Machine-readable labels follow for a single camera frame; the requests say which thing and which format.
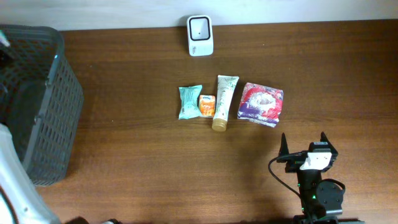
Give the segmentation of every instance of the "laundry basket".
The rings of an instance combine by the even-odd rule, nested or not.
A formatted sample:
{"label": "laundry basket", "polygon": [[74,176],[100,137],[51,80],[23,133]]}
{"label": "laundry basket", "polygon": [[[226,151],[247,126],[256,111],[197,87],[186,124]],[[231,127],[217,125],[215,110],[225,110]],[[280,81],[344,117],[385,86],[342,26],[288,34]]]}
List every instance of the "laundry basket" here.
{"label": "laundry basket", "polygon": [[83,91],[64,56],[60,33],[49,27],[0,25],[13,61],[0,68],[0,122],[35,185],[62,180],[69,163]]}

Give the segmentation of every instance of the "tube cap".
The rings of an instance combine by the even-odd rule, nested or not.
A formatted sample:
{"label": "tube cap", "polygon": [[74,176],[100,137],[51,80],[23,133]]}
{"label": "tube cap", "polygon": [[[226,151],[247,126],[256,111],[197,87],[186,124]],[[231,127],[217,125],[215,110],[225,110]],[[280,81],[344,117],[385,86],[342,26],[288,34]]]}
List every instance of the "tube cap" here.
{"label": "tube cap", "polygon": [[220,118],[215,118],[213,119],[213,124],[211,125],[211,128],[215,131],[226,131],[226,120],[220,119]]}

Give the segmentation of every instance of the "tube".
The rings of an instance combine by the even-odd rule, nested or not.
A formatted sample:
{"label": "tube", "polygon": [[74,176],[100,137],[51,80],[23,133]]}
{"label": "tube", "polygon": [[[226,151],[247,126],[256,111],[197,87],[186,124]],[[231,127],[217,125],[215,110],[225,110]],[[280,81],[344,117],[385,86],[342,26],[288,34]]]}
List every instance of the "tube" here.
{"label": "tube", "polygon": [[239,77],[218,76],[216,113],[211,128],[215,131],[226,131],[229,106]]}

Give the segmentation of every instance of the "wrapped package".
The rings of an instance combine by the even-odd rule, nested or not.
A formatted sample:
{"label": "wrapped package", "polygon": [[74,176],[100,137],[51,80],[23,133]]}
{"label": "wrapped package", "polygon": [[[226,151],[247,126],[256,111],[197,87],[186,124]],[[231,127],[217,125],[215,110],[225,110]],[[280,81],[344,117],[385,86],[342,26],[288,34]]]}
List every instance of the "wrapped package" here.
{"label": "wrapped package", "polygon": [[214,117],[214,113],[216,110],[216,97],[208,95],[200,95],[199,109],[202,117],[204,118]]}
{"label": "wrapped package", "polygon": [[238,110],[238,119],[275,127],[282,111],[284,92],[275,88],[247,83]]}
{"label": "wrapped package", "polygon": [[198,97],[201,92],[202,85],[191,87],[179,87],[181,97],[181,111],[179,119],[190,119],[201,116],[198,107]]}

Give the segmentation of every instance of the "white device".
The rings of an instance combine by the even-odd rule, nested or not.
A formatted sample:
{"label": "white device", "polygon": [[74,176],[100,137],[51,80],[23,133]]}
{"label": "white device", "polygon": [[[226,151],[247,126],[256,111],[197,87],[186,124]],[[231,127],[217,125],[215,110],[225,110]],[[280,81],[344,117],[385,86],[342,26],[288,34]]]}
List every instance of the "white device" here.
{"label": "white device", "polygon": [[188,48],[193,57],[213,53],[213,29],[208,16],[191,16],[187,20]]}
{"label": "white device", "polygon": [[0,223],[61,224],[18,159],[8,128],[0,124]]}

